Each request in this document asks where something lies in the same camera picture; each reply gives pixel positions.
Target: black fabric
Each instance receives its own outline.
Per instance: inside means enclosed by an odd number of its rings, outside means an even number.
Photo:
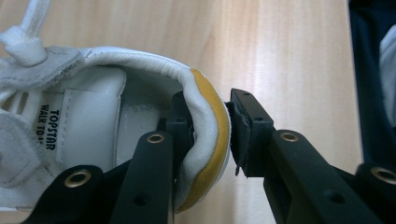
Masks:
[[[364,161],[396,166],[396,134],[384,109],[379,76],[379,45],[396,24],[396,1],[352,0],[349,13]]]

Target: black metal bracket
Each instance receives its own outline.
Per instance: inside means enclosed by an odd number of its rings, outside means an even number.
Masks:
[[[172,136],[165,132],[143,135],[110,223],[172,223],[174,183]]]
[[[396,223],[395,169],[363,164],[351,175],[334,168],[300,133],[276,131],[249,92],[231,96],[233,157],[246,176],[264,177],[276,223]]]

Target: shoelace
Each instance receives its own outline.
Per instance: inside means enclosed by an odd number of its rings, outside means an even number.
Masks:
[[[47,58],[38,32],[46,18],[50,0],[32,0],[20,26],[12,26],[0,34],[5,51],[23,66],[34,66]]]
[[[21,25],[12,26],[3,33],[0,33],[0,42],[4,44],[5,51],[18,64],[29,67],[42,63],[47,59],[47,53],[43,43],[37,36],[49,7],[50,0],[31,0],[28,8],[26,8]],[[7,60],[0,59],[0,68],[7,65]],[[9,88],[0,91],[0,106],[13,94],[15,94],[13,100],[14,107],[19,105],[23,92],[17,92]],[[23,107],[20,115],[33,122],[40,98],[41,91],[29,91],[26,105]],[[17,109],[12,107],[8,110],[8,113],[18,114]]]

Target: wooden surface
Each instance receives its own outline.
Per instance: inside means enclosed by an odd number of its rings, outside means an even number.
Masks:
[[[0,1],[0,30],[25,5]],[[354,172],[361,162],[346,0],[54,1],[40,36],[46,46],[118,46],[197,67],[225,101],[231,88],[253,93],[277,129],[302,133],[330,164]],[[230,160],[176,223],[273,223],[262,179],[234,168]]]

